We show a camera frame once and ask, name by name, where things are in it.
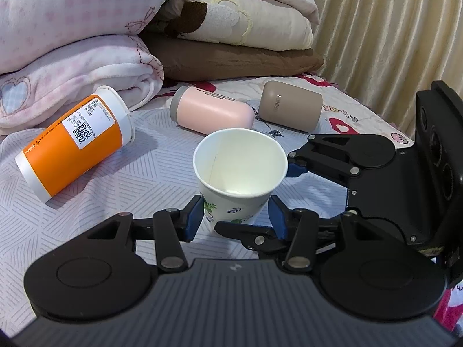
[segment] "pink bottle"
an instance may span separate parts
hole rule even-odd
[[[254,111],[242,101],[183,86],[172,98],[170,118],[184,128],[207,135],[227,128],[252,129]]]

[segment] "curtain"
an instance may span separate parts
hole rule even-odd
[[[463,0],[315,0],[320,75],[413,137],[415,93],[463,91]]]

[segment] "white sheet with gray lines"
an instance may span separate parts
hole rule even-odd
[[[248,101],[257,107],[258,101]],[[23,288],[27,267],[38,257],[119,211],[150,217],[167,207],[182,208],[197,194],[193,152],[203,138],[179,128],[168,110],[132,113],[133,144],[117,151],[69,185],[46,205],[21,176],[15,156],[39,132],[25,130],[0,144],[0,328],[14,335],[34,318]],[[254,129],[275,136],[288,153],[306,142],[306,135],[255,121]],[[316,133],[333,133],[320,124]],[[305,207],[321,217],[340,213],[346,189],[313,174],[287,178],[275,193],[291,208]],[[256,224],[269,224],[264,209]],[[183,243],[194,258],[256,258],[238,242],[221,238],[203,221],[196,238]],[[140,241],[137,253],[155,263],[152,241]]]

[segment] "brown pillow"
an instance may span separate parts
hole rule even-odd
[[[315,71],[323,58],[312,48],[276,52],[168,38],[142,32],[140,38],[164,67],[164,75],[176,81],[208,81],[225,78],[293,76]]]

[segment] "patterned bed sheet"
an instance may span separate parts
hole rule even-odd
[[[281,80],[323,96],[323,111],[314,133],[381,134],[400,149],[413,142],[368,108],[311,75],[264,77],[195,85],[249,103],[257,114],[263,85]],[[13,133],[0,143],[0,328],[16,334],[34,319],[23,288],[27,267],[38,257],[120,211],[135,218],[155,211],[183,208],[197,194],[192,168],[193,152],[202,135],[184,130],[169,117],[175,90],[172,83],[158,97],[132,113],[136,138],[78,178],[47,204],[41,204],[21,176],[14,158],[40,128]],[[306,142],[306,134],[255,120],[255,130],[276,139],[288,153]],[[344,210],[346,189],[314,174],[287,178],[275,193],[291,208],[310,208],[321,217]],[[269,225],[264,209],[255,221]],[[182,244],[189,263],[195,258],[251,259],[256,254],[238,242],[217,235],[206,220],[191,243]],[[152,241],[140,241],[137,253],[155,263]]]

